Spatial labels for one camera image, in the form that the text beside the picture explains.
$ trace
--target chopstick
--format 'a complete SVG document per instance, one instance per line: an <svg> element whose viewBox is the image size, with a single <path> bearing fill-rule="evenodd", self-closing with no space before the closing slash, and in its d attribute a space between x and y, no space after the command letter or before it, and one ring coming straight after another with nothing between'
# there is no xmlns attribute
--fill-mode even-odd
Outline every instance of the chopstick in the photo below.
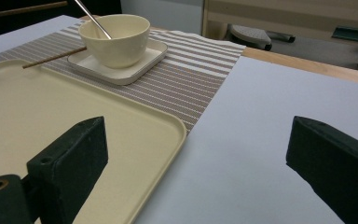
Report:
<svg viewBox="0 0 358 224"><path fill-rule="evenodd" d="M71 50L71 51L68 51L68 52L65 52L65 53L50 57L50 58L46 58L46 59L38 61L38 62L28 63L28 64L24 65L22 68L25 69L25 68L29 68L29 67L41 64L41 63L47 63L47 62L50 62L50 61L53 61L53 60L56 60L56 59L59 59L59 58L74 54L74 53L78 53L78 52L86 50L86 49L87 49L86 47L83 47L81 49L74 49L74 50Z"/></svg>

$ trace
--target white table surface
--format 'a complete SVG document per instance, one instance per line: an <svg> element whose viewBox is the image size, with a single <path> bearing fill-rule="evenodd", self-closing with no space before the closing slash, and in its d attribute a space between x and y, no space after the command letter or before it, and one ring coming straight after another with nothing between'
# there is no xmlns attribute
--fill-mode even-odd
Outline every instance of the white table surface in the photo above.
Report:
<svg viewBox="0 0 358 224"><path fill-rule="evenodd" d="M59 17L0 36L0 52ZM294 115L358 138L358 84L240 57L136 223L342 223L285 165Z"/></svg>

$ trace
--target wall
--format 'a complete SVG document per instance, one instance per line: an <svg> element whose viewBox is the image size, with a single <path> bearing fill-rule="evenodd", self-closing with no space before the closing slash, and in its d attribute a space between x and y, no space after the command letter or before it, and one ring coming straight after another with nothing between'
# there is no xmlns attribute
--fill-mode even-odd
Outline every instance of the wall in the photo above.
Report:
<svg viewBox="0 0 358 224"><path fill-rule="evenodd" d="M201 34L203 0L121 0L121 9L147 18L154 27Z"/></svg>

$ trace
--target saucer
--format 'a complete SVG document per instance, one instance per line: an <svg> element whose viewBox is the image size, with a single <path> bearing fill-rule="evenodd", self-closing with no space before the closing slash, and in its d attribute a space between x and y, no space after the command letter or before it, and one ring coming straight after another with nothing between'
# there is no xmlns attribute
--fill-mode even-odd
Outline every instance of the saucer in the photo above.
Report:
<svg viewBox="0 0 358 224"><path fill-rule="evenodd" d="M116 85L128 85L136 81L167 53L168 46L149 39L144 56L136 64L126 68L109 68L100 64L87 50L72 54L67 61L75 70Z"/></svg>

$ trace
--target wooden table edge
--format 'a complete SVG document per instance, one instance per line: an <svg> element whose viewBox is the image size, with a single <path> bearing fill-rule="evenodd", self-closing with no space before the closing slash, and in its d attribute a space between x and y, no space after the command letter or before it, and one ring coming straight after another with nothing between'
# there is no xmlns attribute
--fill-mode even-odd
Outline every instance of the wooden table edge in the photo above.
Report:
<svg viewBox="0 0 358 224"><path fill-rule="evenodd" d="M327 63L318 63L261 49L245 48L241 55L268 63L276 63L312 73L322 74L330 77L339 77L342 79L358 82L358 70L339 67Z"/></svg>

